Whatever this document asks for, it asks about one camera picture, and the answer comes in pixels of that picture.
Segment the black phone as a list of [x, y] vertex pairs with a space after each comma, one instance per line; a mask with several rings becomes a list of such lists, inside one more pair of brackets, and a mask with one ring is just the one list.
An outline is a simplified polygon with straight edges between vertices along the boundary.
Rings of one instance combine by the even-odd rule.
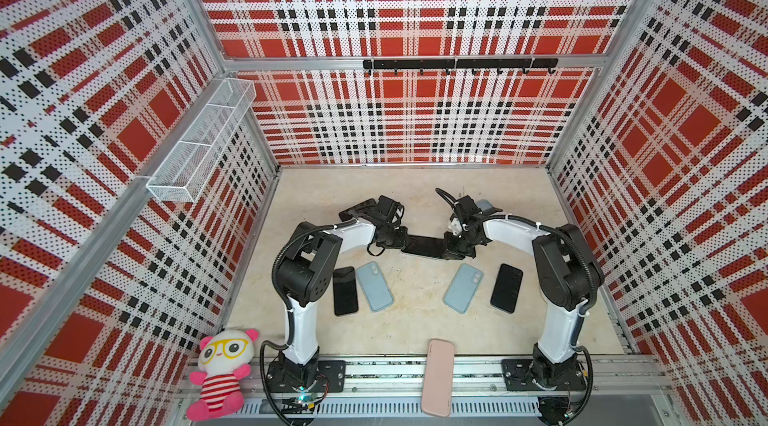
[[375, 217], [377, 207], [378, 202], [373, 198], [369, 198], [341, 211], [338, 216], [341, 222], [348, 222], [353, 219], [365, 219], [371, 223], [375, 223], [377, 221]]
[[428, 237], [419, 235], [409, 235], [406, 245], [402, 248], [405, 254], [449, 260], [454, 258], [454, 254], [449, 251], [444, 237]]
[[501, 311], [513, 314], [522, 286], [524, 273], [519, 268], [501, 264], [496, 276], [490, 304]]
[[356, 271], [343, 267], [333, 272], [334, 314], [337, 317], [357, 313], [359, 310]]

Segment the light blue case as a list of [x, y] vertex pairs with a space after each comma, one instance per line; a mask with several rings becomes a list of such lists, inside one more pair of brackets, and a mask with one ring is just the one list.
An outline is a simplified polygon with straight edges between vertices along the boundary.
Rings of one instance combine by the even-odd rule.
[[376, 262], [358, 267], [356, 276], [372, 312], [382, 311], [394, 303], [383, 270]]
[[484, 216], [491, 216], [502, 212], [502, 209], [493, 206], [488, 200], [482, 199], [476, 202], [477, 207]]
[[455, 312], [465, 314], [483, 278], [484, 273], [481, 270], [469, 264], [462, 264], [443, 296], [443, 303]]

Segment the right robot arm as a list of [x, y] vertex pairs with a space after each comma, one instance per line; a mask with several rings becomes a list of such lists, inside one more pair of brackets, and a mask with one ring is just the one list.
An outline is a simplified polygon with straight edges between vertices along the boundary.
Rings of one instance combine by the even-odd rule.
[[552, 365], [578, 350], [578, 337], [604, 282], [581, 230], [573, 224], [552, 227], [493, 206], [483, 209], [471, 197], [435, 192], [452, 209], [444, 236], [445, 259], [476, 256], [478, 246], [500, 242], [534, 258], [539, 289], [547, 303], [535, 352]]

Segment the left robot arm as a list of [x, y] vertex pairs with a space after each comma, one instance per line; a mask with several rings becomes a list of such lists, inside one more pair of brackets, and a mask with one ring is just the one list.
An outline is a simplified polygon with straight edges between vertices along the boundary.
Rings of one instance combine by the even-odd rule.
[[273, 288], [286, 312], [286, 336], [277, 349], [305, 367], [319, 353], [316, 303], [331, 285], [338, 257], [357, 248], [402, 250], [408, 230], [405, 207], [386, 196], [369, 199], [339, 214], [334, 224], [300, 223], [280, 249], [271, 271]]

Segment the pink phone case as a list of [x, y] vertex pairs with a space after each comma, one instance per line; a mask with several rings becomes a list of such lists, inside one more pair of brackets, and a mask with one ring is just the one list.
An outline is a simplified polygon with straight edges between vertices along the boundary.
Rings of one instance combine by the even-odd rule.
[[421, 409], [429, 416], [447, 418], [451, 414], [454, 360], [451, 342], [429, 341], [421, 395]]

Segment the pink plush toy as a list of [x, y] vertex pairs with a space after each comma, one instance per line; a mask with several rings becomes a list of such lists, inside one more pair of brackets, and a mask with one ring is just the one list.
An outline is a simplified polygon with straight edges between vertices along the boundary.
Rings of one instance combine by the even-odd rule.
[[193, 385], [201, 387], [199, 399], [186, 410], [186, 418], [202, 422], [239, 411], [245, 403], [240, 381], [251, 373], [255, 357], [255, 329], [224, 330], [200, 341], [198, 370], [190, 374]]

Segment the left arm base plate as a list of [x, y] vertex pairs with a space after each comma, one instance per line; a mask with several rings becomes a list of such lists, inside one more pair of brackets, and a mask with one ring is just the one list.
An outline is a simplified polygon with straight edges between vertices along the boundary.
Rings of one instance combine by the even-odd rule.
[[319, 360], [300, 366], [278, 358], [269, 365], [266, 384], [271, 393], [338, 393], [344, 389], [346, 366], [344, 360]]

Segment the black hook rail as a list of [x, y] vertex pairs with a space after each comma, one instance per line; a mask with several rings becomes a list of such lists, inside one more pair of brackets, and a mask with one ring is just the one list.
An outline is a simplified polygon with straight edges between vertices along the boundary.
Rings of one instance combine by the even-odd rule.
[[507, 58], [507, 59], [371, 59], [363, 60], [362, 67], [365, 71], [404, 71], [404, 70], [444, 70], [459, 69], [468, 70], [521, 70], [527, 72], [532, 69], [553, 71], [559, 63], [558, 58]]

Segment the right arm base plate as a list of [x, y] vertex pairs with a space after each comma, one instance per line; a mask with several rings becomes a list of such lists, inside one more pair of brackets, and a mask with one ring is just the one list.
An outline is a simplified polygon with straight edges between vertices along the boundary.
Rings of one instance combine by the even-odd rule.
[[505, 359], [501, 368], [505, 387], [511, 392], [586, 391], [586, 377], [575, 356], [552, 364], [544, 357]]

